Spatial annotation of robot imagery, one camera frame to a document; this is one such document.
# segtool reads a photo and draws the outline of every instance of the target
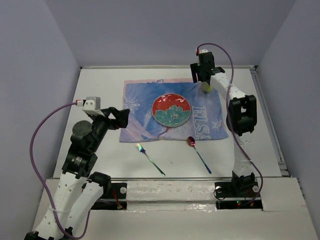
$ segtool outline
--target decorative plate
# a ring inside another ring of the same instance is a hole
[[[164,94],[153,102],[152,115],[166,127],[177,127],[189,119],[191,107],[183,96],[175,93]]]

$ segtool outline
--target snowflake print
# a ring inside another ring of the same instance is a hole
[[[152,114],[151,114],[151,111],[150,111],[150,110],[147,111],[146,114],[145,114],[145,119],[146,119],[146,120],[149,120],[149,119],[151,118],[151,115],[152,115]]]
[[[212,124],[212,129],[214,129],[217,132],[219,132],[220,128],[222,126],[222,120],[216,119],[215,121],[212,121],[211,124]]]
[[[132,112],[133,114],[135,113],[135,111],[138,109],[139,106],[140,104],[138,103],[135,97],[134,98],[124,97],[123,107],[125,109],[130,109],[130,112]]]

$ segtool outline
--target fork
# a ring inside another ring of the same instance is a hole
[[[144,149],[143,146],[141,146],[140,143],[136,144],[136,147],[138,148],[138,150],[140,151],[140,153],[144,154],[149,160],[150,162],[156,167],[156,169],[158,169],[158,171],[162,174],[162,176],[166,176],[166,174],[155,164],[155,162],[146,154],[146,150]]]

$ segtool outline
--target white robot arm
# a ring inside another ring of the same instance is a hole
[[[110,176],[100,172],[90,175],[98,158],[95,152],[108,130],[127,127],[130,111],[119,111],[114,107],[100,109],[99,97],[78,100],[76,105],[83,107],[82,110],[93,122],[84,120],[73,126],[72,144],[53,198],[55,209],[52,206],[48,208],[41,223],[35,231],[26,234],[25,240],[60,240],[63,237],[79,239],[72,234],[77,231],[94,203],[111,189]],[[56,217],[66,234],[59,228]]]
[[[227,104],[230,122],[227,119],[226,123],[229,130],[234,132],[234,166],[231,182],[217,182],[215,184],[220,188],[217,192],[220,194],[218,197],[247,196],[249,191],[258,184],[255,181],[252,164],[238,147],[237,142],[247,153],[251,139],[250,133],[253,132],[257,124],[257,100],[255,96],[245,94],[235,85],[230,86],[230,80],[225,71],[221,67],[215,66],[212,52],[204,49],[197,52],[197,56],[198,62],[190,65],[193,82],[201,82],[201,89],[205,92],[211,92],[214,88],[224,99],[227,99],[227,94],[229,96]]]

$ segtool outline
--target spoon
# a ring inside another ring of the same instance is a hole
[[[205,168],[207,169],[207,171],[208,171],[210,174],[212,174],[211,170],[209,169],[209,167],[208,167],[207,164],[205,163],[205,160],[202,158],[202,156],[200,155],[200,153],[199,153],[198,150],[196,149],[196,141],[195,141],[195,139],[194,139],[192,136],[190,136],[190,137],[188,137],[188,139],[187,139],[186,141],[188,142],[188,145],[189,145],[190,147],[193,147],[194,150],[196,151],[196,153],[199,155],[199,157],[200,157],[201,161],[203,162],[203,164],[204,164]]]

